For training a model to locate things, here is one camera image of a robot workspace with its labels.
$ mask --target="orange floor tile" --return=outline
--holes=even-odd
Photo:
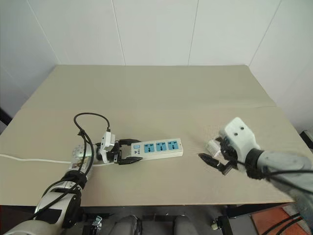
[[[268,211],[263,211],[252,215],[255,227],[260,235],[274,224],[288,217],[289,215],[282,208],[274,208]],[[285,226],[289,222],[291,222],[291,220],[273,230],[271,233],[269,233],[269,235],[275,235],[283,226]],[[292,226],[287,228],[282,234],[307,235],[307,233],[298,224],[293,224]]]

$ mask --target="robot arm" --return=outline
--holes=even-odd
[[[99,116],[107,121],[108,127],[101,143],[94,146],[90,137],[77,123],[76,119],[81,115]],[[116,163],[119,165],[136,163],[142,159],[141,157],[122,159],[120,147],[139,141],[133,139],[116,141],[106,117],[96,113],[80,113],[74,117],[74,123],[80,130],[78,135],[83,138],[84,146],[79,145],[73,150],[69,169],[61,180],[45,190],[33,216],[5,235],[57,235],[63,229],[71,228],[82,216],[81,192],[90,177],[94,159],[97,158],[106,164]]]
[[[309,227],[313,228],[313,177],[309,158],[293,153],[260,150],[250,128],[240,119],[233,119],[220,130],[218,138],[226,165],[207,154],[199,156],[226,175],[231,168],[246,172],[253,179],[269,180],[276,188],[296,202],[297,209]]]
[[[82,158],[81,150],[81,146],[74,149],[69,169],[61,180],[46,189],[34,215],[5,235],[57,235],[80,219],[81,191],[91,173],[89,166],[93,163],[90,146],[86,149],[88,157]]]

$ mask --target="power cord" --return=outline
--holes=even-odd
[[[283,223],[293,219],[293,218],[296,218],[296,217],[299,217],[300,216],[300,213],[297,213],[297,214],[294,214],[294,215],[291,215],[290,217],[286,218],[286,219],[283,219],[282,221],[278,222],[277,224],[274,224],[272,227],[270,227],[269,229],[267,229],[264,233],[262,233],[262,235],[267,235],[269,234],[271,231],[273,231],[274,229],[278,228],[279,226],[281,226]]]
[[[0,157],[20,161],[20,162],[46,162],[46,163],[59,163],[59,164],[70,164],[69,161],[59,161],[59,160],[53,160],[53,159],[40,159],[40,158],[17,158],[13,157],[7,154],[0,153]],[[93,164],[92,166],[104,166],[104,165],[110,165],[111,163],[104,163],[104,164]]]
[[[107,127],[107,131],[111,131],[110,130],[110,122],[109,120],[103,116],[103,115],[100,115],[100,114],[96,114],[96,113],[79,113],[77,115],[75,115],[73,121],[75,123],[75,125],[77,126],[77,128],[79,129],[79,133],[78,135],[81,136],[83,138],[83,141],[84,141],[84,155],[83,155],[83,158],[82,158],[82,163],[78,169],[79,172],[81,172],[81,168],[82,168],[82,165],[84,164],[84,160],[85,160],[85,157],[86,157],[86,148],[87,148],[87,143],[90,145],[90,148],[91,148],[91,158],[90,158],[90,162],[89,162],[89,165],[87,167],[87,170],[86,172],[84,173],[85,176],[87,176],[88,172],[90,171],[92,165],[93,165],[93,160],[94,160],[94,149],[93,149],[93,144],[92,144],[92,141],[89,137],[89,135],[84,131],[84,129],[78,124],[77,122],[77,117],[81,116],[81,115],[94,115],[94,116],[99,116],[99,117],[102,117],[104,118],[106,121],[107,121],[107,124],[108,124],[108,127]],[[82,182],[82,178],[80,180],[77,181],[76,184],[74,184],[70,189],[68,189],[66,192],[64,192],[63,194],[61,194],[58,198],[56,198],[55,200],[53,200],[52,202],[50,202],[49,204],[47,204],[46,206],[44,206],[43,208],[41,208],[40,210],[38,210],[36,213],[34,213],[30,218],[29,220],[35,218],[36,216],[38,216],[39,214],[45,212],[48,208],[50,208],[51,206],[53,206],[54,204],[56,204],[57,202],[59,202],[63,197],[65,197],[67,194],[73,192],[76,187]],[[50,185],[44,192],[44,195],[48,192],[48,190],[56,185],[57,183],[59,183],[61,181],[58,181],[58,182],[55,182],[53,183],[52,185]]]
[[[287,185],[291,188],[294,188],[296,190],[299,190],[301,192],[304,192],[304,193],[308,193],[310,195],[313,195],[313,192],[310,191],[310,190],[307,190],[305,188],[302,188],[302,187],[299,187],[297,185],[294,185],[288,181],[285,181],[285,180],[282,180],[282,179],[279,179],[277,177],[275,177],[275,175],[280,175],[280,174],[288,174],[288,173],[313,173],[313,170],[284,170],[284,171],[276,171],[276,172],[271,172],[271,173],[262,173],[260,170],[258,169],[255,169],[243,162],[240,162],[238,161],[237,159],[234,159],[234,158],[230,158],[228,157],[229,161],[230,162],[235,162],[237,164],[241,164],[243,165],[246,170],[250,171],[250,173],[253,173],[255,177],[252,177],[254,179],[271,179],[271,180],[274,180],[274,181],[277,181],[283,185]]]
[[[286,229],[289,228],[291,225],[293,225],[293,224],[299,222],[299,221],[302,220],[302,219],[303,219],[303,218],[300,217],[300,218],[297,218],[297,219],[291,221],[290,223],[286,224],[284,227],[282,227],[282,228],[278,231],[278,233],[276,233],[276,235],[282,234],[284,230],[286,230]]]

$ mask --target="small white object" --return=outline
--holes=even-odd
[[[205,148],[213,158],[216,158],[221,153],[221,146],[215,139],[209,140]]]
[[[255,141],[254,133],[239,118],[234,118],[229,124],[220,130],[220,136],[229,140],[230,145],[236,150],[238,161],[244,163],[248,152],[253,149],[260,149]],[[240,171],[245,171],[245,167],[238,165]]]
[[[183,154],[179,138],[132,143],[131,148],[131,156],[142,157],[143,160],[181,157]]]
[[[211,228],[212,228],[213,230],[219,229],[219,227],[217,226],[217,223],[211,224]]]

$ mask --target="black cable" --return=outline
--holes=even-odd
[[[47,204],[46,206],[42,207],[39,211],[37,211],[36,213],[34,213],[28,220],[31,220],[33,218],[35,218],[36,216],[40,215],[41,213],[43,213],[44,211],[46,211],[49,207],[53,206],[54,204],[56,204],[58,201],[60,201],[62,198],[64,198],[66,195],[68,195],[70,192],[73,192],[74,189],[76,188],[76,186],[78,186],[81,183],[82,179],[77,181],[76,184],[74,184],[73,187],[71,187],[69,190],[67,190],[66,192],[64,192],[62,195],[60,195],[59,197],[57,197],[56,199],[54,199],[52,202],[50,202],[49,204]]]
[[[293,218],[296,218],[300,216],[300,213],[297,213],[297,214],[294,214],[294,215],[291,215],[290,217],[286,218],[286,219],[283,219],[282,221],[278,222],[277,224],[274,224],[272,227],[270,227],[269,229],[267,229],[264,233],[262,233],[262,235],[267,235],[269,234],[271,231],[273,231],[274,229],[278,228],[279,226],[281,226],[283,223],[293,219]]]
[[[81,116],[81,115],[95,115],[95,116],[104,118],[104,119],[107,121],[107,123],[108,123],[108,128],[107,128],[107,130],[110,130],[110,122],[109,122],[109,120],[108,120],[105,116],[103,116],[103,115],[101,115],[101,114],[96,114],[96,113],[79,113],[79,114],[76,114],[75,117],[74,117],[74,123],[75,123],[75,125],[78,127],[78,129],[81,130],[82,128],[81,128],[80,125],[77,123],[76,119],[77,119],[77,117],[79,117],[79,116]]]
[[[43,196],[45,196],[45,194],[49,191],[50,188],[52,188],[53,186],[55,186],[56,184],[63,182],[64,180],[58,180],[56,182],[54,182],[53,184],[51,184],[49,187],[47,187],[47,189],[44,191]]]
[[[302,219],[303,219],[303,218],[300,217],[300,218],[297,218],[297,219],[293,220],[292,222],[286,224],[284,227],[282,227],[282,228],[278,231],[278,233],[276,233],[276,235],[282,234],[282,232],[283,232],[284,230],[286,230],[286,229],[289,228],[291,225],[293,225],[293,224],[299,222],[299,221],[302,220]]]
[[[81,172],[83,164],[85,162],[85,158],[86,158],[87,141],[86,141],[86,137],[84,135],[82,135],[82,138],[84,140],[84,154],[83,154],[82,162],[78,168],[78,172]]]
[[[301,191],[301,192],[304,192],[304,193],[313,195],[313,192],[312,192],[312,191],[309,191],[309,190],[307,190],[307,189],[305,189],[305,188],[302,188],[302,187],[299,187],[299,186],[297,186],[297,185],[294,185],[294,184],[292,184],[292,183],[290,183],[290,182],[288,182],[288,181],[285,181],[285,180],[282,180],[282,179],[278,179],[278,178],[276,178],[276,177],[269,177],[269,178],[270,178],[271,180],[277,181],[277,182],[279,182],[279,183],[281,183],[281,184],[283,184],[283,185],[287,185],[287,186],[289,186],[289,187],[291,187],[291,188],[294,188],[294,189],[296,189],[296,190],[299,190],[299,191]]]
[[[108,123],[108,127],[107,127],[107,131],[111,131],[110,130],[110,122],[109,120],[103,116],[103,115],[100,115],[100,114],[96,114],[96,113],[79,113],[77,115],[75,115],[74,117],[74,123],[75,125],[78,127],[79,129],[79,133],[78,135],[80,135],[83,140],[84,140],[84,156],[83,156],[83,162],[82,164],[80,165],[79,167],[79,172],[81,171],[81,168],[84,164],[84,160],[85,160],[85,157],[86,157],[86,148],[87,148],[87,143],[90,145],[90,148],[91,148],[91,158],[90,158],[90,163],[87,167],[87,170],[85,172],[85,175],[87,176],[88,172],[90,171],[91,167],[92,167],[92,164],[93,164],[93,159],[94,159],[94,149],[93,149],[93,144],[92,144],[92,141],[90,139],[90,137],[87,135],[87,133],[84,131],[84,129],[78,124],[78,122],[76,121],[77,117],[78,116],[81,116],[81,115],[95,115],[95,116],[99,116],[99,117],[102,117],[104,118],[107,123]],[[36,216],[38,216],[39,214],[43,213],[44,211],[46,211],[48,208],[50,208],[52,205],[56,204],[58,201],[60,201],[63,197],[65,197],[67,194],[73,192],[75,190],[75,188],[81,183],[82,179],[78,180],[76,184],[74,184],[73,187],[71,187],[69,190],[67,190],[66,192],[64,192],[62,195],[60,195],[59,197],[57,197],[55,200],[53,200],[52,202],[50,202],[49,204],[47,204],[46,206],[44,206],[43,208],[41,208],[40,210],[38,210],[36,213],[34,213],[30,218],[29,220],[35,218]],[[56,185],[57,183],[59,183],[61,181],[57,181],[55,183],[53,183],[52,185],[50,185],[44,192],[44,195],[48,192],[48,190]]]
[[[281,174],[296,174],[296,173],[310,173],[313,174],[313,170],[279,170],[274,172],[265,173],[266,176],[281,175]]]
[[[231,162],[238,163],[238,164],[241,164],[241,165],[243,165],[246,169],[256,170],[256,169],[254,169],[254,168],[248,166],[247,164],[238,161],[237,159],[230,159],[230,161],[231,161]],[[281,174],[285,174],[285,173],[287,173],[287,172],[289,173],[290,171],[291,171],[291,170],[277,171],[278,173],[277,173],[276,175],[279,175],[280,172],[282,172]],[[281,183],[281,184],[283,184],[283,185],[287,185],[287,186],[289,186],[289,187],[291,187],[291,188],[297,189],[297,190],[299,190],[299,191],[301,191],[301,192],[304,192],[304,193],[308,193],[308,194],[310,194],[310,195],[313,195],[313,192],[312,192],[312,191],[309,191],[309,190],[307,190],[307,189],[305,189],[305,188],[302,188],[302,187],[299,187],[299,186],[297,186],[297,185],[294,185],[294,184],[292,184],[292,183],[290,183],[290,182],[288,182],[288,181],[285,181],[285,180],[282,180],[282,179],[278,179],[278,178],[276,178],[276,177],[273,177],[273,176],[275,175],[275,174],[274,174],[275,172],[273,172],[273,174],[271,174],[271,173],[270,173],[270,174],[267,174],[267,173],[262,173],[262,172],[260,171],[259,173],[261,174],[262,179],[268,178],[268,179],[277,181],[277,182],[279,182],[279,183]]]

